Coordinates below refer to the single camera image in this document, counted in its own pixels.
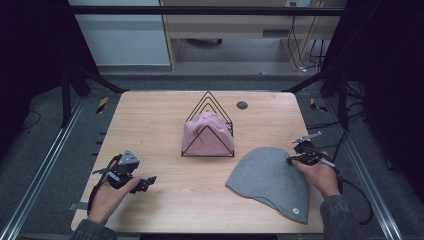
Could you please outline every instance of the white wall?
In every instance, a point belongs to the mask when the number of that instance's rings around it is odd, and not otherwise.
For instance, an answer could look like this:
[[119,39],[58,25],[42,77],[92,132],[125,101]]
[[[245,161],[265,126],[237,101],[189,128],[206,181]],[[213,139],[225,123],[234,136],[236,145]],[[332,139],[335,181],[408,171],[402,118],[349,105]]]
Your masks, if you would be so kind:
[[[68,0],[72,5],[158,6],[158,0]],[[76,15],[98,66],[169,66],[160,15]]]

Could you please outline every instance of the human hand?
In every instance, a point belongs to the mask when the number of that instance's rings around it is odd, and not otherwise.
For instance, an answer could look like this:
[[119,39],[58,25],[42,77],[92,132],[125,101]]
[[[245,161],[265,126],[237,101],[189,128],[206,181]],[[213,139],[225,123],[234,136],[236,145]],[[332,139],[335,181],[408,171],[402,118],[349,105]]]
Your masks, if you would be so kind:
[[299,161],[293,161],[292,163],[321,192],[323,198],[340,195],[337,176],[332,167],[322,162],[312,166],[305,165]]
[[109,182],[103,183],[93,199],[87,220],[105,225],[124,197],[134,189],[139,182],[140,178],[134,177],[120,189],[113,188],[110,186]]

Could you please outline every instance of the gray carpet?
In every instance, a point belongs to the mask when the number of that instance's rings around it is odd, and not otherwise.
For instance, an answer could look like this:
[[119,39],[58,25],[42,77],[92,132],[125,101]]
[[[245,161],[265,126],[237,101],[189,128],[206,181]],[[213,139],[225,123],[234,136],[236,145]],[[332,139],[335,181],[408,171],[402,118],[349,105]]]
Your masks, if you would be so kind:
[[[122,88],[131,90],[261,90],[279,91],[294,86],[307,76],[299,74],[267,75],[267,74],[237,74],[226,72],[221,74],[199,75],[181,71],[175,74],[152,74],[142,76],[105,76],[111,82]],[[47,181],[37,200],[29,212],[20,231],[20,239],[66,239],[71,234],[70,223],[74,212],[68,210],[70,203],[78,202],[85,188],[86,181],[100,150],[101,141],[107,131],[119,94],[112,93],[104,87],[90,81],[92,93],[84,98],[84,105],[72,129],[66,144],[58,156]],[[308,87],[296,96],[306,124],[313,125],[323,122],[333,122],[330,112],[321,112],[310,108],[310,98],[314,97],[318,106],[329,107],[336,99],[322,99],[318,94],[320,83]],[[102,114],[96,114],[99,101],[108,96],[109,101]],[[72,96],[73,103],[77,97]],[[55,88],[40,94],[33,99],[31,112],[25,120],[24,127],[17,134],[14,144],[1,161],[0,185],[2,207],[0,208],[0,228],[3,229],[12,217],[20,200],[27,191],[33,177],[36,175],[50,146],[60,131],[62,121],[62,106],[60,89]],[[351,113],[361,111],[355,105]],[[424,239],[424,206],[416,197],[405,177],[400,172],[386,168],[385,156],[381,152],[369,126],[361,117],[350,121],[349,137],[355,143],[361,157],[366,162],[378,190],[381,192],[404,239]],[[332,146],[338,143],[341,134],[336,125],[322,129],[310,130],[310,133],[321,131],[322,136],[314,140],[317,147]],[[334,155],[335,147],[320,149]],[[345,143],[341,145],[336,160],[337,167],[343,177],[361,187],[357,174],[352,167],[352,159]],[[345,186],[344,195],[352,207],[355,218],[364,220],[368,207],[363,197],[356,190]],[[379,221],[374,217],[367,225],[362,226],[369,239],[385,239]],[[280,239],[320,239],[320,234],[280,235]]]

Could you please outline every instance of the gray fabric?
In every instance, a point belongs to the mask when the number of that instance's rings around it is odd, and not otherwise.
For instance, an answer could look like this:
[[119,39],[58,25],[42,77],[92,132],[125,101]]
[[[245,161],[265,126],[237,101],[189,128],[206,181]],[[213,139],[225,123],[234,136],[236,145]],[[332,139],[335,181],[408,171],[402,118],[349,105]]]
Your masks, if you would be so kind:
[[226,186],[246,198],[264,203],[284,216],[308,223],[309,189],[305,176],[287,164],[279,148],[257,148],[234,168]]

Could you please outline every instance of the sleeve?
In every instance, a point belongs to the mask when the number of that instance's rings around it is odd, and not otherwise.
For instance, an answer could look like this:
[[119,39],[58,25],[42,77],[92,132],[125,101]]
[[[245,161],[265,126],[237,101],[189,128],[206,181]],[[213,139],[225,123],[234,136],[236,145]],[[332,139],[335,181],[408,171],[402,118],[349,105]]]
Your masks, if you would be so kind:
[[366,239],[342,196],[326,198],[320,211],[324,222],[324,239]]
[[116,240],[116,232],[97,223],[84,219],[80,222],[70,240]]

